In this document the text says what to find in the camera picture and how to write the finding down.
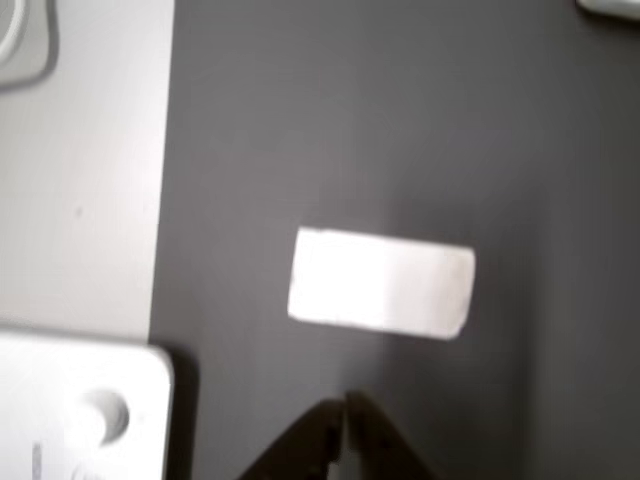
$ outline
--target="gray surface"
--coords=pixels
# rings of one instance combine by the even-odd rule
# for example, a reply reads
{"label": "gray surface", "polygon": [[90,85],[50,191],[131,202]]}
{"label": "gray surface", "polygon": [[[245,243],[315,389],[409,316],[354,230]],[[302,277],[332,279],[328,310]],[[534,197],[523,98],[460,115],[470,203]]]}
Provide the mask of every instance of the gray surface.
{"label": "gray surface", "polygon": [[[184,1],[175,29],[152,339],[199,365],[192,478],[353,388],[450,478],[637,476],[640,30],[570,0]],[[474,246],[462,337],[289,320],[301,223]]]}

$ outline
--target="white rectangular object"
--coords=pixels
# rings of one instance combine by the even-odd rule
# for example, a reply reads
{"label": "white rectangular object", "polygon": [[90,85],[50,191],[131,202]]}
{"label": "white rectangular object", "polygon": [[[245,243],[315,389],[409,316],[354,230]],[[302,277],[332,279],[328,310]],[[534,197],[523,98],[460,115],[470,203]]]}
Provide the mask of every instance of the white rectangular object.
{"label": "white rectangular object", "polygon": [[0,319],[146,340],[174,2],[48,4],[57,63],[0,89]]}
{"label": "white rectangular object", "polygon": [[453,339],[465,324],[474,276],[470,248],[303,227],[293,260],[289,315]]}
{"label": "white rectangular object", "polygon": [[0,329],[0,478],[161,480],[173,370],[146,346]]}

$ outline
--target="white panel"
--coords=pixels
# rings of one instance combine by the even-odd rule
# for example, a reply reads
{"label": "white panel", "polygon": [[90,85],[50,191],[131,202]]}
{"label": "white panel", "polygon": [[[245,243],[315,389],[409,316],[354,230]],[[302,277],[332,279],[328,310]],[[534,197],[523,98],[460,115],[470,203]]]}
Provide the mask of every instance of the white panel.
{"label": "white panel", "polygon": [[55,69],[0,90],[0,318],[146,339],[173,1],[55,6]]}

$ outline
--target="white plastic part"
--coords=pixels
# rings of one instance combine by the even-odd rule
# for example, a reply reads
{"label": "white plastic part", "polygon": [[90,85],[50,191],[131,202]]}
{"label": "white plastic part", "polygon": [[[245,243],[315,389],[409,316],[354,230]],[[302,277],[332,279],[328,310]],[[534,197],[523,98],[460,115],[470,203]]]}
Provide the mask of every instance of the white plastic part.
{"label": "white plastic part", "polygon": [[470,248],[301,228],[289,315],[307,322],[453,339],[466,322],[474,276]]}
{"label": "white plastic part", "polygon": [[640,20],[640,0],[578,0],[578,4],[592,12]]}
{"label": "white plastic part", "polygon": [[27,18],[27,0],[13,0],[13,8],[7,12],[7,15],[11,15],[11,20],[4,35],[0,35],[0,64],[11,57],[20,41]]}

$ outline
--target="white eraser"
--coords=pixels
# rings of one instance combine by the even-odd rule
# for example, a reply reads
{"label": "white eraser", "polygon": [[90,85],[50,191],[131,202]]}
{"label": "white eraser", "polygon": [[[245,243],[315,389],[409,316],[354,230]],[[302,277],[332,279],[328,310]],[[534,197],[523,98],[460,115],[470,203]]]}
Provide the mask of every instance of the white eraser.
{"label": "white eraser", "polygon": [[592,12],[640,20],[640,0],[578,0],[578,3]]}
{"label": "white eraser", "polygon": [[289,290],[296,320],[453,339],[475,276],[466,247],[300,228]]}

